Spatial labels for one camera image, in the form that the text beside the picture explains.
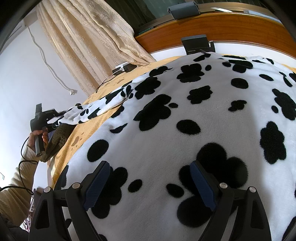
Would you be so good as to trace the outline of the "beige sweater left forearm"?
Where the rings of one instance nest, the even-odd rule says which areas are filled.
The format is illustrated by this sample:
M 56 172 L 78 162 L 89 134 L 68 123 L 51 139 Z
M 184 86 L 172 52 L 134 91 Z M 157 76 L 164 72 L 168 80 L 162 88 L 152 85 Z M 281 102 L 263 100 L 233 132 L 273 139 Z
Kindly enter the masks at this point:
M 26 146 L 22 160 L 33 162 L 23 162 L 16 168 L 10 188 L 1 191 L 1 214 L 15 226 L 20 226 L 29 215 L 31 195 L 23 188 L 32 189 L 39 158 Z

